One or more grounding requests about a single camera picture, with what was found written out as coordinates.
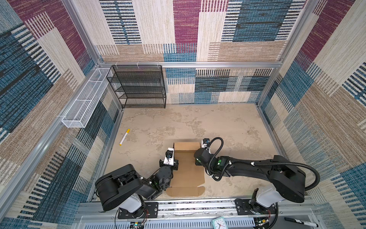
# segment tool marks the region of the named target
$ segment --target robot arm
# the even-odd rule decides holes
[[[211,143],[221,140],[221,146],[213,155],[209,152]],[[271,182],[270,185],[256,189],[251,201],[251,209],[268,208],[275,202],[287,199],[292,202],[304,202],[304,192],[314,188],[320,181],[319,173],[312,167],[301,163],[290,162],[280,155],[267,160],[241,160],[228,156],[216,157],[223,146],[221,138],[214,138],[211,142],[205,138],[203,148],[194,154],[197,162],[204,166],[208,174],[216,181],[223,176],[254,177]],[[315,174],[315,181],[305,187],[305,173],[298,168],[305,167]]]
[[[168,151],[166,155],[169,158],[165,158],[166,162],[160,160],[160,169],[147,179],[139,175],[131,164],[100,177],[95,187],[103,210],[120,207],[135,217],[141,216],[145,208],[142,196],[153,200],[161,195],[170,185],[173,170],[178,170],[178,160]]]
[[[215,154],[210,153],[210,145],[221,140],[221,146]],[[267,160],[241,160],[228,156],[216,157],[223,147],[221,138],[211,142],[205,138],[202,148],[194,157],[199,165],[203,165],[208,174],[216,181],[223,176],[254,177],[271,182],[270,185],[256,189],[249,201],[250,210],[256,214],[266,210],[273,203],[287,199],[292,202],[304,202],[304,192],[314,188],[320,181],[319,173],[312,167],[300,163],[289,162],[282,156],[275,155]],[[142,197],[153,200],[170,186],[173,170],[178,170],[178,160],[174,159],[174,149],[169,148],[164,161],[160,160],[160,169],[149,178],[140,176],[129,164],[100,177],[96,182],[96,193],[100,198],[104,211],[115,207],[126,209],[134,218],[140,217],[145,209]],[[315,181],[305,187],[305,173],[298,168],[305,167],[315,174]]]

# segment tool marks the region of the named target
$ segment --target cardboard box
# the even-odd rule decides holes
[[[166,193],[171,197],[200,196],[205,192],[205,168],[195,165],[194,153],[200,148],[199,142],[174,143],[174,159],[179,161],[177,171]]]

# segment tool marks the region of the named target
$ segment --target mounting plate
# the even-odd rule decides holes
[[[147,202],[146,204],[146,209],[149,211],[149,216],[148,218],[157,218],[158,217],[158,202]],[[146,212],[144,211],[144,213],[142,214],[142,216],[139,217],[139,219],[143,219],[146,216]],[[134,219],[131,215],[131,213],[129,213],[127,210],[120,208],[120,210],[118,211],[118,219]]]
[[[234,201],[235,202],[236,211],[237,211],[238,215],[255,215],[250,210],[249,201],[250,201],[249,199],[236,199]],[[272,215],[274,215],[276,213],[276,208],[275,207],[270,206],[268,208],[268,210],[271,212]],[[268,212],[267,211],[262,211],[261,214],[267,215]]]

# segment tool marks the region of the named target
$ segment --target black metal shelf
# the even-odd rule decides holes
[[[158,65],[113,65],[107,77],[123,108],[165,108],[167,95]]]

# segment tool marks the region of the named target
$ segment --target marker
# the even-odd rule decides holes
[[[119,145],[122,145],[122,142],[124,141],[124,139],[126,138],[126,136],[127,136],[127,134],[130,132],[130,129],[128,129],[127,131],[126,131],[126,133],[124,134],[124,136],[123,136],[123,138],[122,138],[122,140],[121,140],[121,142],[119,143]]]
[[[293,218],[287,218],[287,217],[285,217],[285,220],[286,221],[289,221],[289,222],[294,222],[294,223],[298,223],[298,224],[312,226],[312,227],[315,227],[315,228],[318,228],[319,227],[319,225],[316,224],[316,223],[312,223],[312,222],[308,222],[308,221],[303,221],[303,220],[299,220],[299,219],[293,219]]]

